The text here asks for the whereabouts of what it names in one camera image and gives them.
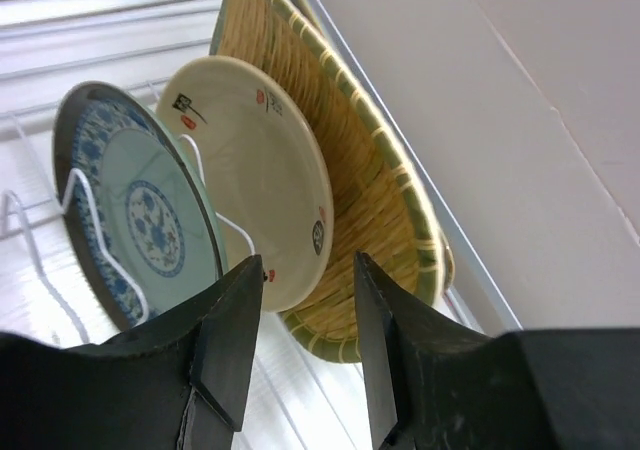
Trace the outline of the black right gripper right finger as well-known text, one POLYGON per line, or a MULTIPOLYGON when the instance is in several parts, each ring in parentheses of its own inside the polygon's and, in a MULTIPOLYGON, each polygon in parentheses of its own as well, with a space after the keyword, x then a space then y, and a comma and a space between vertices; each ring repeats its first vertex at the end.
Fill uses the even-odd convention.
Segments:
POLYGON ((635 449, 639 332, 524 330, 489 337, 353 261, 376 449, 635 449))

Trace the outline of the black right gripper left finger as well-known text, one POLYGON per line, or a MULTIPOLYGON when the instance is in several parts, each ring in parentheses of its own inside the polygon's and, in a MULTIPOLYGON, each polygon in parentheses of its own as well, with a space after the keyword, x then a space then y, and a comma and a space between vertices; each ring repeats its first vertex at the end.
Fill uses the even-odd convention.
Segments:
POLYGON ((5 449, 228 449, 242 428, 263 293, 259 256, 102 344, 1 336, 5 449))

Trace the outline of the blue white patterned bowl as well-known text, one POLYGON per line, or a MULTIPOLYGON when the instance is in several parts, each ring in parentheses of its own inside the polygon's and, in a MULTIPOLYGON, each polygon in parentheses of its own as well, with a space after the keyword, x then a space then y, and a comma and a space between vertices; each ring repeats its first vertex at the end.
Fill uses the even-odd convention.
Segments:
POLYGON ((125 331, 199 294, 229 269, 196 166, 147 106, 88 81, 62 99, 52 134, 64 223, 97 300, 125 331))

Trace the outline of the green-rimmed bamboo tray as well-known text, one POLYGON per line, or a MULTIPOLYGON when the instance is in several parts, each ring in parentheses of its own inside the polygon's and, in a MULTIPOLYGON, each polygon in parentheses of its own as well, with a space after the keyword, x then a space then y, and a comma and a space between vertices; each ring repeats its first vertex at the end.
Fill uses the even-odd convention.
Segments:
POLYGON ((405 290, 434 304, 455 263, 426 189, 370 93, 326 38, 306 0, 223 0, 212 54, 271 76, 307 119, 334 202, 328 265, 311 295, 284 311, 290 334, 333 363, 360 361, 352 260, 373 259, 405 290))

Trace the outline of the cream floral round plate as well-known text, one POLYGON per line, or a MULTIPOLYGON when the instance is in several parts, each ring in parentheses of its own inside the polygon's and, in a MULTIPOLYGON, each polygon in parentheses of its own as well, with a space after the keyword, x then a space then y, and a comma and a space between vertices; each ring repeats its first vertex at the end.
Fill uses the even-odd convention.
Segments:
POLYGON ((293 309, 319 284, 332 249, 334 205, 319 144, 269 75, 239 58, 181 67, 156 115, 202 170, 227 261, 262 257, 266 312, 293 309))

